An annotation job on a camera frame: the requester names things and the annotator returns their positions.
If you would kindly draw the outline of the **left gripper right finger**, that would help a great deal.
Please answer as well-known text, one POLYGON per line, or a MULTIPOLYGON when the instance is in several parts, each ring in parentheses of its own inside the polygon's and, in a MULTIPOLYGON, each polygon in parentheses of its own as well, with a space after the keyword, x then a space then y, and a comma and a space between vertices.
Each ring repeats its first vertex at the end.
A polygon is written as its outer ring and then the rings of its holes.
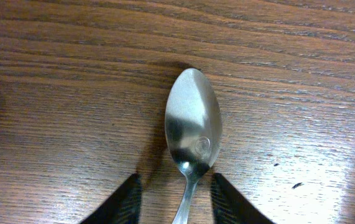
POLYGON ((222 174, 212 175, 210 192, 215 224, 274 224, 222 174))

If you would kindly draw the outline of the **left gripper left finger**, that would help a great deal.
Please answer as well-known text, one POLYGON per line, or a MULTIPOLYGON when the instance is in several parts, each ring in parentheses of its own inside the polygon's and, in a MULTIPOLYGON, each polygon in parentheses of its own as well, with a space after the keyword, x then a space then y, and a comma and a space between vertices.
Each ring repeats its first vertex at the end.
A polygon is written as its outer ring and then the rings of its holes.
POLYGON ((134 173, 81 224, 138 224, 141 202, 141 176, 134 173))

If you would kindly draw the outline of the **small metal teaspoon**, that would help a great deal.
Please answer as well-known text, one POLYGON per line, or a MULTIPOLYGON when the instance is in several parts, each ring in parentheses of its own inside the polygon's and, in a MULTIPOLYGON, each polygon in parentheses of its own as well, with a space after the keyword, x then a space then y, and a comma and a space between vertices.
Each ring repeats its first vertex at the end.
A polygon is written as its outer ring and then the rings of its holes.
POLYGON ((188 222, 197 183, 218 157, 222 132, 221 112, 211 83, 195 68, 184 70, 170 90, 165 109, 167 147, 186 178, 173 224, 188 222))

